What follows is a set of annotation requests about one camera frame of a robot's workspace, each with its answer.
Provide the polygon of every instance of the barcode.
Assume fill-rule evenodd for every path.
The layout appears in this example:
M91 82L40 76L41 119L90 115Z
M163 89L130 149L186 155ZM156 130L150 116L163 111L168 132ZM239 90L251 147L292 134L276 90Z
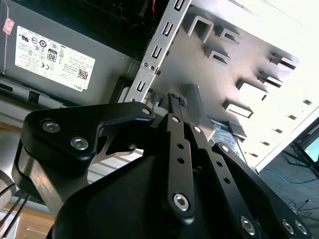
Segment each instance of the barcode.
M88 74L86 71L83 71L81 69L79 69L78 72L78 78L82 79L82 80L87 80L88 79Z

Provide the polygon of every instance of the white sticker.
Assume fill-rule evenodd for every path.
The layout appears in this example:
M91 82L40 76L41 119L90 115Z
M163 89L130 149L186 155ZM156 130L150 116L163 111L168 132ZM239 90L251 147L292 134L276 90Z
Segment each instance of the white sticker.
M244 156L241 153L238 143L234 139L234 136L230 132L229 127L212 119L210 121L215 127L215 133L213 134L211 140L214 143L221 142L227 144L245 162Z
M82 92L88 88L95 59L17 27L15 65Z

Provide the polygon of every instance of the silver metal panel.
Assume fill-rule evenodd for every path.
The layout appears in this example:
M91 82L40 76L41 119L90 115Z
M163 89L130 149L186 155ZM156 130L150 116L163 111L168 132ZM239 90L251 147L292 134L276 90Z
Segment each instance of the silver metal panel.
M187 109L191 122L200 127L206 138L209 140L215 133L215 127L207 118L198 86L190 85L186 93L186 98Z
M141 157L143 151L136 149L133 153L126 156L116 156L105 159L101 162L94 163L89 167L88 182L93 183L104 176L114 172L115 170L127 165L129 162Z
M7 130L0 130L0 170L13 182L12 168L19 145L20 135Z
M10 0L1 1L1 29L7 17L15 21L10 35L0 32L0 69L11 78L41 92L53 94L80 105L107 103L119 76L133 79L139 62L79 32ZM95 59L87 90L79 92L50 79L15 66L16 29L22 26Z
M52 109L65 107L65 105L63 103L50 98L48 95L46 95L42 92L35 91L32 88L25 87L23 85L12 82L12 81L5 79L3 77L0 77L0 84L1 84L0 88L3 89L3 86L9 87L10 88L9 92L12 92L16 96L22 97L25 101L29 101L30 100L29 99L30 92L34 92L34 93L38 94L38 103L42 106L52 108Z
M204 2L205 6L215 13L206 13L207 19L211 20L215 26L221 25L237 32L243 37L240 45L235 46L221 41L214 35L214 32L207 43L203 44L198 35L193 33L192 36L187 36L187 33L181 29L169 56L161 67L162 74L156 77L152 88L163 94L173 92L185 95L188 84L199 85L209 118L221 122L231 121L243 126L247 139L241 143L241 149L246 152L245 157L249 166L257 167L260 171L284 148L283 145L287 146L297 136L296 132L301 132L302 128L306 128L311 123L307 120L308 117L312 119L315 117L314 113L319 103L315 89L318 89L319 82L313 79L319 76L315 64L319 50L313 49L313 46L317 43L307 37L307 42L308 39L310 41L309 46L307 44L300 46L300 42L305 42L305 36L310 35L310 32L306 33L304 29L298 32L298 36L294 38L296 32L289 37L287 35L281 36L275 34L278 33L276 29L271 31L271 28L268 27L265 28L265 31L268 31L268 36L260 30L263 25L258 20L254 22L253 16L243 9L238 9L238 6L228 6L229 8L227 8L228 3ZM222 7L211 7L212 5L218 6L216 2ZM200 10L191 7L186 15L196 11ZM227 20L232 23L236 23L238 20L238 25L245 26L247 31L263 33L259 35L266 40L268 39L270 43L277 43L277 45L262 41L240 29L238 25L234 26L218 18L217 15L227 16ZM300 41L299 34L304 34L303 41ZM227 54L231 58L228 66L223 67L209 60L205 56L207 47ZM294 62L299 61L298 66L295 70L288 67L278 67L270 62L275 53ZM257 80L261 72L279 79L283 82L282 86L269 90ZM263 101L247 101L236 88L239 80L258 89L266 90L269 94ZM226 100L244 108L251 108L254 114L249 119L229 114L223 108L223 103ZM312 102L312 104L303 103L305 100Z
M169 0L125 102L142 102L177 33L191 0Z
M22 128L25 117L31 112L16 102L0 96L0 121Z

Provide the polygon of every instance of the mounting hole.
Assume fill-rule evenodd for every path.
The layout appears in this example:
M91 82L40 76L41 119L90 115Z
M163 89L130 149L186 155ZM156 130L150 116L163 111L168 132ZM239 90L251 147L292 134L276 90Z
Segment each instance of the mounting hole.
M219 162L219 161L216 161L216 163L217 163L217 165L218 165L219 167L222 167L222 166L223 166L223 164L222 164L221 162Z
M177 118L177 117L175 117L175 116L172 116L171 118L173 119L173 121L175 121L175 122L177 122L177 123L179 122L179 118Z
M177 158L177 160L178 160L178 162L179 162L180 164L185 164L184 159L182 159L182 158L178 157L178 158Z
M142 108L143 113L150 115L151 112L148 109Z
M227 177L224 177L224 181L225 181L225 183L230 184L230 181Z

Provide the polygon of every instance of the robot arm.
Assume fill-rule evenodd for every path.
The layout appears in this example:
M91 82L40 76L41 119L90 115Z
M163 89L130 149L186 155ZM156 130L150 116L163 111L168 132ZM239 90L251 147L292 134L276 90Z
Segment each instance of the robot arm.
M312 238L230 148L209 146L182 98L162 107L164 117L138 102L27 116L15 180L56 217L51 238ZM87 183L96 155L135 148L141 158Z

